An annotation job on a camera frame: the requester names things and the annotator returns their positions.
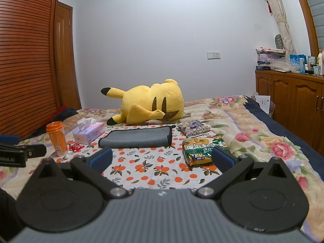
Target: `curtain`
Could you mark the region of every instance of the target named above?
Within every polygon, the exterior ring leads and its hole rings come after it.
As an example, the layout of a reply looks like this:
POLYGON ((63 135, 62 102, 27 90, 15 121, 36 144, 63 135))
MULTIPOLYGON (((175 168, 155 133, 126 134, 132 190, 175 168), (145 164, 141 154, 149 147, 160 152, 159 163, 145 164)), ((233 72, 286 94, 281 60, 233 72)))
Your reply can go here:
POLYGON ((296 50, 294 47, 293 39, 291 37, 291 33, 289 31, 289 26, 286 19, 286 13, 284 6, 282 5, 281 0, 268 0, 268 3, 270 4, 272 13, 274 17, 276 18, 279 32, 282 38, 282 41, 284 42, 285 49, 286 49, 286 56, 288 59, 290 58, 290 54, 295 55, 296 50))

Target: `tissue box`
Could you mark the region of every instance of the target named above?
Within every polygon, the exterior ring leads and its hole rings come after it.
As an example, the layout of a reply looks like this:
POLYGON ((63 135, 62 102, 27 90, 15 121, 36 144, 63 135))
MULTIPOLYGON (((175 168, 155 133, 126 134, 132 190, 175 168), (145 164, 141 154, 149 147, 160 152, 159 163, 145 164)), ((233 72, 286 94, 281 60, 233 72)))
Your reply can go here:
POLYGON ((82 144, 90 144, 93 142, 96 138, 98 138, 101 134, 103 134, 104 123, 103 122, 97 122, 96 124, 93 124, 86 128, 85 130, 76 130, 73 132, 73 136, 76 143, 82 143, 82 144))

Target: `wall socket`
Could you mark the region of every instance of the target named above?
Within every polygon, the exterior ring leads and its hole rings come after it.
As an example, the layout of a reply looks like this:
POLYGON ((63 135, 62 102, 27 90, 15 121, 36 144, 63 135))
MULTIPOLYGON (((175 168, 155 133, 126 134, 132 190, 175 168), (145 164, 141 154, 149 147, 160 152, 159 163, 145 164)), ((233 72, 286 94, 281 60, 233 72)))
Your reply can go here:
POLYGON ((221 53, 220 52, 214 52, 214 59, 221 59, 221 53))
POLYGON ((221 59, 220 52, 207 52, 207 59, 221 59))

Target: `dark blue blanket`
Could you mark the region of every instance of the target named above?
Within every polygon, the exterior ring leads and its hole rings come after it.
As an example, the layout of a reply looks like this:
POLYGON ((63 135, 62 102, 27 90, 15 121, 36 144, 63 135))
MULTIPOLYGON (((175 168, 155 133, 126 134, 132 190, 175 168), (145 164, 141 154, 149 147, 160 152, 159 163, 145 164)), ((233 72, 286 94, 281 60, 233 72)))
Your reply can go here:
POLYGON ((285 136, 294 145, 301 147, 302 152, 307 156, 309 162, 313 169, 318 172, 320 177, 323 180, 324 177, 324 158, 316 152, 308 143, 303 141, 301 138, 294 135, 292 132, 287 130, 284 126, 280 125, 278 122, 271 119, 256 103, 253 99, 247 98, 248 102, 245 104, 245 107, 259 120, 264 122, 269 130, 278 136, 285 136))

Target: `plastic bag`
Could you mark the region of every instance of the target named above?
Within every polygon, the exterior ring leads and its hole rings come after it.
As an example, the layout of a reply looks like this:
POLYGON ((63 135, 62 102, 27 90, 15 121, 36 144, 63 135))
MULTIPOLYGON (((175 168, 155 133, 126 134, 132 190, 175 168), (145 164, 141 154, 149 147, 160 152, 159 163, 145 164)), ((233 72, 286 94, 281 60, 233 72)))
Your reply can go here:
POLYGON ((270 66, 271 66, 271 70, 281 71, 281 72, 300 70, 300 66, 298 64, 291 63, 290 60, 286 59, 286 57, 271 61, 270 66))

